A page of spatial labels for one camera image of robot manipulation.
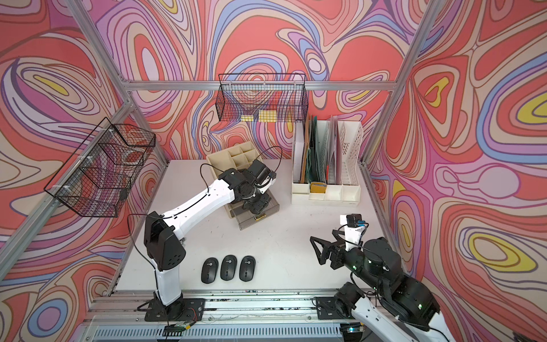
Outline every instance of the black mounting plate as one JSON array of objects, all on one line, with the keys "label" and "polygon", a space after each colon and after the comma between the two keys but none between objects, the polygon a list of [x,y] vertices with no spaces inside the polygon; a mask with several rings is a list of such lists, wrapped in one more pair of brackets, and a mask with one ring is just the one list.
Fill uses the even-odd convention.
[{"label": "black mounting plate", "polygon": [[144,320],[147,322],[183,322],[194,319],[196,312],[196,321],[201,321],[205,299],[203,298],[179,298],[165,309],[158,298],[154,298],[148,305]]},{"label": "black mounting plate", "polygon": [[334,306],[334,297],[315,297],[317,318],[319,320],[353,320],[353,317],[341,316]]}]

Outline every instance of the wire basket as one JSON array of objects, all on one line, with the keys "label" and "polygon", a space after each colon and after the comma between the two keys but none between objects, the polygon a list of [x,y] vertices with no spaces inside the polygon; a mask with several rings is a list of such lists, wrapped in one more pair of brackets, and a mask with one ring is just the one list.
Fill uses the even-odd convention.
[{"label": "wire basket", "polygon": [[110,123],[57,192],[51,180],[44,190],[80,216],[117,217],[155,145],[152,132]]},{"label": "wire basket", "polygon": [[294,122],[307,117],[303,73],[219,74],[219,121]]}]

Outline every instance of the yellow sticky note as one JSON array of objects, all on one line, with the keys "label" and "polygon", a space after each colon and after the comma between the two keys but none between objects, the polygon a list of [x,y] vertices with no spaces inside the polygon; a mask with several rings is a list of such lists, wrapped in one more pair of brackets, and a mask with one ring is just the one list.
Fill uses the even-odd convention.
[{"label": "yellow sticky note", "polygon": [[277,111],[258,111],[258,121],[261,123],[277,122]]}]

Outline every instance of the black cable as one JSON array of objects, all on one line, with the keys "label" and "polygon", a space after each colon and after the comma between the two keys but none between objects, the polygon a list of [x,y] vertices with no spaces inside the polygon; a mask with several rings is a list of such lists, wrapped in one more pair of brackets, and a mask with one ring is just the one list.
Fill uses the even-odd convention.
[{"label": "black cable", "polygon": [[224,172],[222,171],[221,169],[219,169],[218,167],[215,167],[211,164],[208,164],[208,163],[203,163],[200,165],[200,176],[201,176],[201,179],[203,180],[203,182],[205,183],[205,186],[207,187],[207,193],[209,193],[209,185],[207,184],[207,182],[205,181],[205,178],[203,177],[203,173],[201,172],[201,168],[204,166],[204,165],[209,165],[210,167],[212,167],[213,169],[216,169],[218,171],[220,171],[220,173]]},{"label": "black cable", "polygon": [[369,334],[368,334],[367,336],[361,337],[361,340],[360,340],[359,342],[363,342],[364,340],[366,340],[372,333],[373,333],[373,331],[370,330],[370,331],[369,331]]},{"label": "black cable", "polygon": [[406,324],[408,324],[408,325],[410,325],[410,326],[413,326],[413,327],[416,327],[416,328],[419,328],[419,329],[431,329],[431,330],[435,330],[435,331],[441,333],[441,335],[443,335],[443,337],[445,338],[445,340],[447,340],[448,342],[450,342],[450,340],[448,339],[448,337],[446,337],[446,335],[445,335],[442,331],[440,331],[440,330],[438,330],[438,329],[435,329],[435,328],[432,328],[432,327],[428,327],[428,326],[423,326],[423,325],[421,325],[421,324],[406,322],[406,321],[403,321],[401,318],[399,318],[399,320],[400,320],[402,323],[406,323]]},{"label": "black cable", "polygon": [[179,211],[178,213],[176,213],[176,214],[174,214],[174,215],[171,215],[171,216],[169,216],[169,217],[156,217],[156,218],[166,219],[166,218],[176,217],[177,215],[182,214],[182,213],[185,212],[186,210],[188,210],[188,209],[192,208],[193,206],[195,206],[196,204],[198,204],[202,199],[204,199],[204,198],[205,198],[206,196],[208,196],[208,195],[209,195],[209,194],[203,195],[203,197],[200,198],[200,199],[198,199],[198,200],[196,201],[196,203],[192,204],[191,206],[189,206],[189,207],[186,208],[186,209],[183,209],[183,210]]},{"label": "black cable", "polygon": [[[344,225],[340,226],[336,231],[339,232],[340,229],[342,229],[342,228],[344,228],[344,227],[346,227],[346,226],[347,226],[347,224],[344,224]],[[338,235],[338,238],[339,238],[340,240],[342,240],[342,241],[346,241],[348,244],[351,244],[351,245],[354,245],[354,246],[356,246],[356,247],[361,248],[363,251],[368,251],[368,252],[374,254],[375,256],[378,257],[378,259],[382,260],[383,267],[386,267],[386,268],[387,268],[386,271],[389,271],[389,268],[387,267],[386,262],[383,261],[383,259],[382,259],[378,254],[374,253],[373,251],[371,251],[371,250],[368,249],[368,248],[365,248],[365,247],[360,246],[360,245],[358,245],[358,244],[354,244],[353,242],[347,241],[346,239],[342,239],[342,238],[340,237],[340,235]]]},{"label": "black cable", "polygon": [[275,145],[275,146],[272,146],[272,147],[269,147],[269,148],[265,149],[259,155],[257,155],[257,157],[254,158],[253,161],[257,160],[258,157],[260,157],[264,152],[266,152],[269,149],[273,149],[274,147],[279,147],[279,149],[281,150],[281,154],[279,155],[279,163],[277,164],[277,167],[275,168],[275,171],[274,171],[274,172],[277,172],[277,169],[279,169],[279,166],[281,165],[281,159],[283,158],[283,148],[281,146]]},{"label": "black cable", "polygon": [[137,252],[141,255],[141,257],[146,260],[147,263],[150,264],[150,266],[152,266],[152,268],[155,270],[156,267],[154,267],[154,265],[150,262],[150,260],[148,260],[147,257],[145,257],[137,248],[137,245],[135,245],[135,241],[133,240],[133,235],[131,234],[131,229],[129,228],[129,217],[130,216],[136,216],[136,215],[143,215],[143,216],[148,216],[147,214],[129,214],[127,215],[127,231],[129,232],[129,237],[131,238],[131,242],[133,242],[133,247],[137,250]]},{"label": "black cable", "polygon": [[[350,272],[350,279],[351,279],[351,282],[352,282],[355,286],[359,287],[359,286],[355,283],[355,280],[353,279],[353,272]],[[374,298],[374,296],[376,296],[376,292],[374,292],[374,291],[366,291],[366,292],[365,292],[365,295],[366,295],[366,297],[367,297],[368,299],[370,299],[371,297]]]}]

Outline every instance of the black wireless mouse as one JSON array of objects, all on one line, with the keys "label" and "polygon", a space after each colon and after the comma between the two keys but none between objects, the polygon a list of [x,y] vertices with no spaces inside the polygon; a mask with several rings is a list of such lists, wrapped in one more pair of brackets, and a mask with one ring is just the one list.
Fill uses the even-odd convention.
[{"label": "black wireless mouse", "polygon": [[222,280],[232,280],[236,273],[236,267],[237,258],[232,255],[225,256],[222,265],[220,265],[220,278]]},{"label": "black wireless mouse", "polygon": [[205,284],[212,283],[217,276],[217,270],[218,260],[216,258],[208,258],[205,260],[203,268],[201,269],[201,281]]},{"label": "black wireless mouse", "polygon": [[240,279],[243,281],[251,280],[254,275],[255,265],[256,265],[256,261],[254,261],[254,258],[251,256],[246,256],[243,259],[241,259]]}]

